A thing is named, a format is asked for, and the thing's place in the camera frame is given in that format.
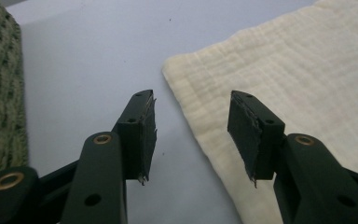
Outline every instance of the green textured fabric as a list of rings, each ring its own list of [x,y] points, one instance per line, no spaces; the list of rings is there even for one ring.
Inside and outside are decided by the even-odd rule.
[[[0,5],[0,170],[27,163],[21,30]]]

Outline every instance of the brass screw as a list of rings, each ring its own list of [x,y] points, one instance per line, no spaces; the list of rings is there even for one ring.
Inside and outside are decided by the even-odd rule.
[[[110,142],[112,140],[112,136],[109,134],[101,134],[94,138],[93,142],[97,145],[102,145]]]
[[[8,182],[8,183],[3,183],[4,180],[6,180],[7,178],[10,178],[12,176],[15,176],[16,179],[14,181]],[[10,173],[4,176],[0,177],[0,190],[4,190],[4,189],[11,189],[14,186],[18,185],[24,178],[24,174],[20,173],[20,172],[14,172],[14,173]]]
[[[313,144],[315,144],[315,141],[313,141],[312,138],[307,137],[305,135],[298,135],[296,136],[295,140],[299,143],[302,144],[304,146],[312,146]]]

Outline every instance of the cream towel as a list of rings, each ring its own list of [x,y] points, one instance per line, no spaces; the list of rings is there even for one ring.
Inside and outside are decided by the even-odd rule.
[[[257,189],[227,133],[232,90],[256,96],[286,133],[322,140],[358,172],[358,0],[323,0],[200,51],[163,74],[244,223],[282,222],[272,181]]]

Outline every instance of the white table surface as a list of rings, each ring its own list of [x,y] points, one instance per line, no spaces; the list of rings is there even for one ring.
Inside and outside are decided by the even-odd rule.
[[[160,69],[170,56],[313,2],[29,0],[8,7],[22,29],[30,165],[43,176],[77,160],[84,140],[110,131],[134,93],[153,89],[158,141],[150,181],[127,181],[129,223],[241,223]]]

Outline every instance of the metal screw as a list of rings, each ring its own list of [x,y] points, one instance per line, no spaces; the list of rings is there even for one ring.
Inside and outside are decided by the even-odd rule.
[[[5,183],[5,180],[7,180],[8,178],[10,178],[12,176],[14,176],[15,179]],[[24,174],[20,173],[20,172],[14,172],[14,173],[10,173],[10,174],[1,176],[1,178],[0,178],[0,190],[13,188],[14,186],[18,185],[23,180],[23,178],[24,178]]]
[[[94,138],[94,143],[97,145],[102,145],[110,142],[110,140],[112,140],[112,136],[109,134],[101,134]]]

